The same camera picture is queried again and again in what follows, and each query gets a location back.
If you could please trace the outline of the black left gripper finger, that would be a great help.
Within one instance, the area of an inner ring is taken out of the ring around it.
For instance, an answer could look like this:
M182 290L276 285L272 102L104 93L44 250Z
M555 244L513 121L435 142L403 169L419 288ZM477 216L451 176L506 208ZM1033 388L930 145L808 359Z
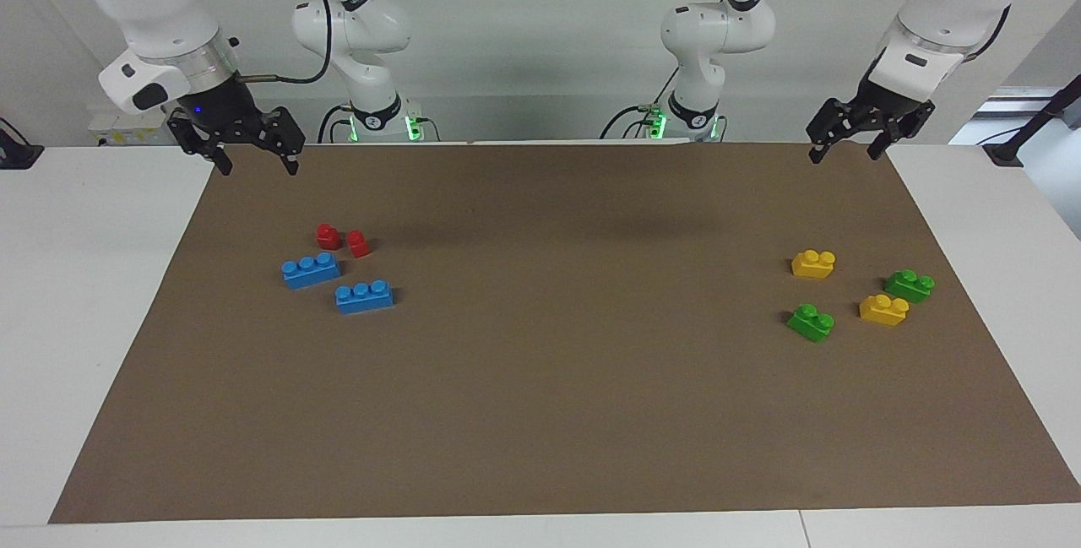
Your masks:
M936 109L933 101L920 103L915 111L902 117L880 113L875 118L873 126L877 129L877 136L869 147L867 153L870 159L879 160L888 151L891 145L904 138L915 138L924 124L929 121L931 113Z
M864 109L855 103L845 103L829 98L823 103L818 112L808 122L808 139L812 148L808 158L815 165L820 164L825 155L839 141L853 133L860 132L860 121L864 120Z

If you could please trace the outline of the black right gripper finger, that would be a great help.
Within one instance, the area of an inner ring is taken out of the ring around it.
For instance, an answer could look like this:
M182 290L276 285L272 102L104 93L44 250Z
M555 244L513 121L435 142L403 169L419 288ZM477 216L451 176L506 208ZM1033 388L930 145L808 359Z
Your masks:
M231 174L233 164L228 158L219 136L202 136L200 131L193 126L192 120L186 117L186 113L182 112L181 109L174 109L169 113L166 128L177 141L182 152L201 156L209 163L212 163L223 176Z
M301 170L298 156L304 143L305 135L285 106L261 113L258 148L277 155L290 176L296 175Z

